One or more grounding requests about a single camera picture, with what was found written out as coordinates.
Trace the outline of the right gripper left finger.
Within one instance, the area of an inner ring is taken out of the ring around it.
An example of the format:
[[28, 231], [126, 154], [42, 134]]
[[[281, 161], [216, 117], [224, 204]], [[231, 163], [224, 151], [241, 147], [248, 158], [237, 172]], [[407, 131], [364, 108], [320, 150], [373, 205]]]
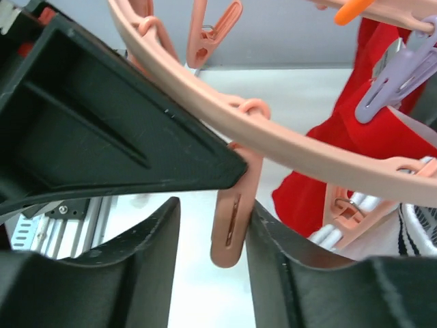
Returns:
[[170, 197], [147, 219], [67, 259], [77, 287], [62, 327], [166, 327], [180, 233], [180, 201]]

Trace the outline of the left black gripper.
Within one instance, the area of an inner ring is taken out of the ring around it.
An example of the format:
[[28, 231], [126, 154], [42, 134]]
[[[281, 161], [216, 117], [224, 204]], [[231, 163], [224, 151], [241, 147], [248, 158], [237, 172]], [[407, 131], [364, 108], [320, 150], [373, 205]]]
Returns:
[[247, 165], [45, 1], [1, 2], [1, 217], [50, 202], [228, 189]]

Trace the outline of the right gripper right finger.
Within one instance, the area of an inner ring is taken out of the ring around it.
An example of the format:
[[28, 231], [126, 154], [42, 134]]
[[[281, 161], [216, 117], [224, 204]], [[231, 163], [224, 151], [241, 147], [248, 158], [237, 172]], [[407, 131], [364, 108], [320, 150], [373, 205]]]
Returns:
[[294, 280], [295, 264], [333, 269], [350, 260], [322, 249], [255, 203], [246, 233], [246, 253], [256, 327], [347, 327], [341, 302], [303, 305]]

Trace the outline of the pink round clip hanger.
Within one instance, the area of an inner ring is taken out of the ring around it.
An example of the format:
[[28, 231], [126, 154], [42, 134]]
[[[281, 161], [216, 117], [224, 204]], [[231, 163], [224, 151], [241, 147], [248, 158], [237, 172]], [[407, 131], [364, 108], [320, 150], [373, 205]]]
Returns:
[[157, 37], [170, 39], [155, 16], [139, 16], [129, 1], [110, 1], [109, 9], [122, 40], [152, 82], [220, 133], [316, 180], [385, 200], [436, 206], [436, 179], [402, 172], [403, 168], [419, 170], [422, 162], [361, 156], [295, 133], [259, 114], [244, 114], [238, 106], [261, 110], [268, 105], [260, 99], [224, 95], [195, 77], [159, 44]]

